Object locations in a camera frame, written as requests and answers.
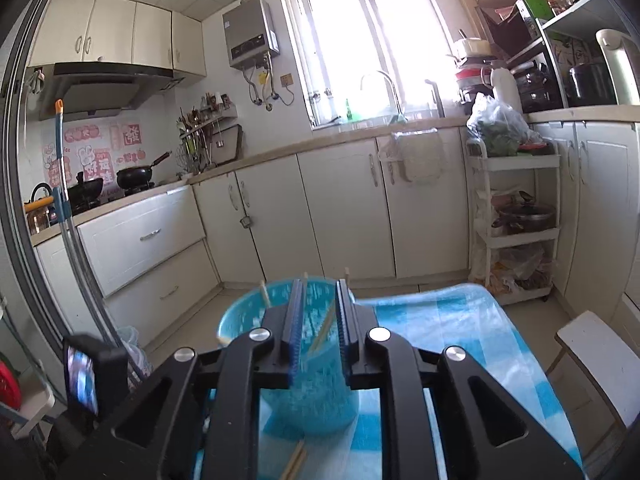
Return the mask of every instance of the electrical outlet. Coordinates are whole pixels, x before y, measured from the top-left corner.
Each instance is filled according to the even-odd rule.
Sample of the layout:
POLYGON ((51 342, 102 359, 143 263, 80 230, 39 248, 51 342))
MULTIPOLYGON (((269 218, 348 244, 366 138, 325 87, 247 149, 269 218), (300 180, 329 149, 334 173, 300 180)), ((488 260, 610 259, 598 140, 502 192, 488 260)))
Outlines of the electrical outlet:
POLYGON ((280 84, 283 88, 293 85, 293 76, 291 74, 285 74, 280 76, 280 84))

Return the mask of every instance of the silver screw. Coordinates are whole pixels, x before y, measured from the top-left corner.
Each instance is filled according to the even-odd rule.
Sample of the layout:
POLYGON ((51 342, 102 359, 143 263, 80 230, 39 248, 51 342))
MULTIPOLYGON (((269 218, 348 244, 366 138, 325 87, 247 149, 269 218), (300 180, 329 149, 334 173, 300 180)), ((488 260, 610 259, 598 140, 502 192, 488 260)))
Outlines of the silver screw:
POLYGON ((193 348, 178 348, 174 352, 174 359, 180 363, 185 363, 187 361, 191 361, 196 355, 196 352, 193 351, 193 348))
POLYGON ((452 361, 462 361, 466 357, 466 352, 459 346, 450 346, 444 353, 452 361))
POLYGON ((254 328, 249 332, 249 339, 252 341, 266 341, 271 337, 271 332, 269 332, 266 328, 254 328))
POLYGON ((391 337, 391 332, 383 326, 377 326, 369 330, 369 337, 372 338, 373 341, 382 343, 391 337))

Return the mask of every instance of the blue and white checkered tablecloth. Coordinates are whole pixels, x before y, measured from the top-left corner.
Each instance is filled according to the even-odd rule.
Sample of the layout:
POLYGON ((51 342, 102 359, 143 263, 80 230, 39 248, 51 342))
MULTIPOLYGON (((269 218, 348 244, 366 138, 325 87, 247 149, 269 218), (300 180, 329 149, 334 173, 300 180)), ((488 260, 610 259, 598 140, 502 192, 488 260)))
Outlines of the blue and white checkered tablecloth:
MULTIPOLYGON (((581 466, 574 434, 538 361, 494 298, 481 286, 359 300, 375 307, 381 326, 414 346, 441 352, 450 345, 465 348, 581 466)), ((436 428, 428 390, 425 399, 436 428)), ((261 402, 258 470, 260 480, 278 479, 299 439, 261 402)), ((439 437, 434 437, 440 477, 446 478, 439 437)), ((357 419, 339 434, 306 438, 308 457, 299 480, 378 480, 382 477, 380 400, 378 390, 360 392, 357 419)))

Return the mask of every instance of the water heater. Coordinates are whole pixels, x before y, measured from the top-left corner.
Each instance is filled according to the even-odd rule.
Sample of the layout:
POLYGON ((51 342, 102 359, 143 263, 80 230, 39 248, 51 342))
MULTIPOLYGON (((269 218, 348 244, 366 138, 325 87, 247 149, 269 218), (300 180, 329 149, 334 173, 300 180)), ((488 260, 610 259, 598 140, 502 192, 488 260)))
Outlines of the water heater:
POLYGON ((271 9, 264 0, 242 0, 222 15, 229 65, 238 70, 263 62, 265 55, 280 53, 273 31, 271 9))

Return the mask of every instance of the black range hood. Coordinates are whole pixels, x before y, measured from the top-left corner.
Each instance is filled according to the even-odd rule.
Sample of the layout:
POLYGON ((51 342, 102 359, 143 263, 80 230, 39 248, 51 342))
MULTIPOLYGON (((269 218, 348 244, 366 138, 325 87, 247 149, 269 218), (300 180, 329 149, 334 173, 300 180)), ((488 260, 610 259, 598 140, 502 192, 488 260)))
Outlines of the black range hood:
POLYGON ((71 62, 41 68, 45 79, 39 119, 55 116, 57 99, 65 102, 65 121, 77 121, 135 110, 152 95, 177 85, 173 70, 125 63, 71 62))

